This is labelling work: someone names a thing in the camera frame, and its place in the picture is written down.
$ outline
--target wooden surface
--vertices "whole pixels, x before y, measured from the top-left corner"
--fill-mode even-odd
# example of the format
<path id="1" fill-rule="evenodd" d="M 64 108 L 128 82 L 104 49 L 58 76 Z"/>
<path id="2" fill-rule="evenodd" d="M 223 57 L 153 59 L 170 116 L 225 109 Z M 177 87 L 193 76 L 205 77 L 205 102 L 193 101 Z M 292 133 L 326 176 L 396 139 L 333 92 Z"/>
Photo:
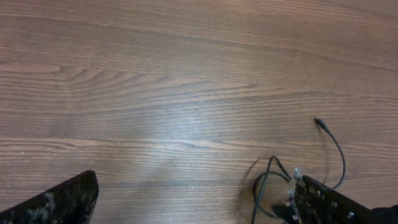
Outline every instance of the wooden surface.
<path id="1" fill-rule="evenodd" d="M 314 116 L 339 192 L 398 204 L 397 40 L 317 0 L 2 0 L 0 210 L 93 169 L 92 223 L 248 223 L 271 155 L 339 180 Z"/>

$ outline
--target black cable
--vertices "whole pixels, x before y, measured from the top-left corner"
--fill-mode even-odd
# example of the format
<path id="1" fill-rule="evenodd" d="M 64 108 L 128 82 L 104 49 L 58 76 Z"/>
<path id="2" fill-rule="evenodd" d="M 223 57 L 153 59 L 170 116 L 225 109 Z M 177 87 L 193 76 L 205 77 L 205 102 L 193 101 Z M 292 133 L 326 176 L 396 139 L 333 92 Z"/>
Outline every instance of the black cable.
<path id="1" fill-rule="evenodd" d="M 332 140 L 335 142 L 338 150 L 340 151 L 341 154 L 341 158 L 343 160 L 343 175 L 341 176 L 340 181 L 334 186 L 332 187 L 333 190 L 337 189 L 344 181 L 345 177 L 346 177 L 346 159 L 344 157 L 343 151 L 340 148 L 340 145 L 338 144 L 336 138 L 331 134 L 331 132 L 329 131 L 328 127 L 326 126 L 326 124 L 318 118 L 315 118 L 315 122 L 319 125 L 319 127 L 321 127 L 323 130 L 326 131 L 326 133 L 329 134 L 329 136 L 332 138 Z M 278 172 L 274 172 L 274 171 L 270 171 L 269 169 L 271 168 L 271 164 L 272 164 L 272 160 L 275 159 L 278 163 L 279 168 L 282 170 L 282 172 L 284 174 L 278 173 Z M 269 159 L 268 162 L 268 166 L 267 166 L 267 170 L 262 173 L 254 182 L 253 185 L 253 197 L 254 197 L 254 201 L 256 202 L 254 209 L 253 209 L 253 214 L 251 217 L 251 223 L 254 224 L 254 220 L 256 219 L 256 213 L 257 210 L 259 209 L 260 211 L 262 211 L 264 214 L 266 214 L 268 217 L 271 218 L 278 218 L 275 215 L 265 211 L 261 206 L 260 206 L 260 201 L 262 196 L 264 195 L 264 190 L 266 188 L 267 185 L 267 180 L 268 180 L 268 175 L 269 174 L 274 174 L 274 175 L 278 175 L 279 177 L 283 178 L 284 180 L 286 180 L 286 182 L 290 182 L 292 180 L 292 177 L 289 175 L 289 173 L 285 170 L 285 168 L 283 167 L 283 165 L 280 163 L 279 159 L 276 156 L 271 156 L 271 158 Z M 264 180 L 262 181 L 262 185 L 261 185 L 261 189 L 259 192 L 259 196 L 257 197 L 257 185 L 260 181 L 260 179 L 264 176 Z"/>

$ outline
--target black connector tip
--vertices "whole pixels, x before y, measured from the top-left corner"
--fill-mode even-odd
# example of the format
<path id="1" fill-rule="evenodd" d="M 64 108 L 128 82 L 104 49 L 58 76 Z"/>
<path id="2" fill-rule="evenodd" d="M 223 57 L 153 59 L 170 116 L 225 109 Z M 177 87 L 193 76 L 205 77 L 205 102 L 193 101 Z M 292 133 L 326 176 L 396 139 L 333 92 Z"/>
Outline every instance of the black connector tip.
<path id="1" fill-rule="evenodd" d="M 328 127 L 326 126 L 326 124 L 319 118 L 314 118 L 314 121 L 319 125 L 319 127 L 321 127 L 323 130 L 325 130 L 326 132 L 329 132 Z"/>

